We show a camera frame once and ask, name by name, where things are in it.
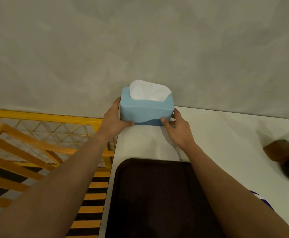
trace left hand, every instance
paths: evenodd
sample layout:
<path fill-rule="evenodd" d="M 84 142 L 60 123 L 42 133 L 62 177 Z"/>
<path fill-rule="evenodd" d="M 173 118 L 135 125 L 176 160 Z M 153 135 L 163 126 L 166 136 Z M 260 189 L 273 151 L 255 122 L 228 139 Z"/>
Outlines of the left hand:
<path fill-rule="evenodd" d="M 120 134 L 125 128 L 133 126 L 134 121 L 122 121 L 118 116 L 118 108 L 121 97 L 118 97 L 111 108 L 105 113 L 103 121 L 97 133 L 102 135 L 108 141 Z"/>

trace right hand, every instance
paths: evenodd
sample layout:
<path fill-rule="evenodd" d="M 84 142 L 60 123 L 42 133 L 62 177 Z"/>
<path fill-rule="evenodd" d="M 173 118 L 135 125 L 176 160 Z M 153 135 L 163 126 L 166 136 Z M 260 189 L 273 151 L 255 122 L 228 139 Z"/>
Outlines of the right hand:
<path fill-rule="evenodd" d="M 169 122 L 166 118 L 161 118 L 161 122 L 166 128 L 171 140 L 182 150 L 195 144 L 189 123 L 182 118 L 181 113 L 176 108 L 174 109 L 172 118 L 176 120 Z"/>

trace hand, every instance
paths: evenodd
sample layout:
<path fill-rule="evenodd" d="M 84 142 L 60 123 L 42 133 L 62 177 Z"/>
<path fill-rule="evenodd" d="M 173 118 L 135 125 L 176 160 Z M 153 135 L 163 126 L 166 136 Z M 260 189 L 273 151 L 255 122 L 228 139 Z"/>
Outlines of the hand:
<path fill-rule="evenodd" d="M 133 126 L 134 121 L 125 122 L 119 119 L 118 108 L 121 97 L 118 97 L 111 108 L 105 113 L 103 121 L 97 133 L 102 135 L 108 141 L 120 134 L 125 128 Z"/>
<path fill-rule="evenodd" d="M 189 123 L 182 118 L 181 113 L 176 108 L 174 109 L 172 118 L 176 120 L 169 122 L 166 118 L 161 118 L 161 122 L 166 128 L 171 140 L 182 150 L 195 144 Z"/>

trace white table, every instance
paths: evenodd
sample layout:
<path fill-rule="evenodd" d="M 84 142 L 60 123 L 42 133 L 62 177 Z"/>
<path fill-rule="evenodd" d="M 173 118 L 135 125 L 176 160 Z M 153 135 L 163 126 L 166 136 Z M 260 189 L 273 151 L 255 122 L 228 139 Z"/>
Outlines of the white table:
<path fill-rule="evenodd" d="M 190 123 L 195 142 L 247 189 L 262 195 L 289 224 L 289 180 L 262 146 L 289 132 L 289 120 L 177 107 Z M 188 161 L 172 147 L 164 127 L 135 125 L 117 140 L 99 238 L 105 237 L 115 172 L 129 158 Z"/>

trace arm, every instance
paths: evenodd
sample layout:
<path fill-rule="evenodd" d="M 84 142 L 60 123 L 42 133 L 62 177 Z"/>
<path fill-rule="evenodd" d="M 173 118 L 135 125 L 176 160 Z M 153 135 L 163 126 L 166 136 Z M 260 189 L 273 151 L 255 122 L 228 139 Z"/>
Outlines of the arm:
<path fill-rule="evenodd" d="M 171 140 L 189 158 L 223 230 L 229 237 L 287 237 L 289 225 L 237 180 L 223 171 L 194 142 L 189 123 L 178 110 L 170 123 L 161 118 Z"/>
<path fill-rule="evenodd" d="M 108 141 L 133 122 L 118 118 L 118 98 L 91 140 L 0 214 L 2 237 L 65 237 Z"/>

